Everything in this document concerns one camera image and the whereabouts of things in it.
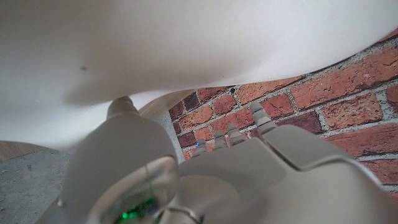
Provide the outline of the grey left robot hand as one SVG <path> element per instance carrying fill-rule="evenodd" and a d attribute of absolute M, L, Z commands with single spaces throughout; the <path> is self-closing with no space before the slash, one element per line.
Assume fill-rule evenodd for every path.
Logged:
<path fill-rule="evenodd" d="M 178 162 L 165 130 L 115 99 L 76 148 L 40 223 L 396 223 L 397 205 L 365 166 L 262 106 L 259 136 L 230 124 Z"/>

